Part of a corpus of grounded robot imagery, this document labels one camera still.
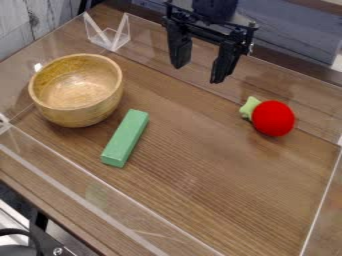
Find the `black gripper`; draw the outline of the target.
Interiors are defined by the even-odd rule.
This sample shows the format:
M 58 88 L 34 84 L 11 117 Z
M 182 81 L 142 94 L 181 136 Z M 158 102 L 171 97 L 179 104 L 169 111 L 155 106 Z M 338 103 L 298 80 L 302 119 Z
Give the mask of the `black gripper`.
M 239 0 L 165 1 L 163 26 L 167 30 L 171 64 L 177 69 L 189 64 L 193 37 L 221 44 L 210 78 L 214 84 L 222 83 L 231 75 L 241 47 L 243 54 L 251 52 L 254 33 L 259 29 L 257 22 L 237 10 L 238 2 Z

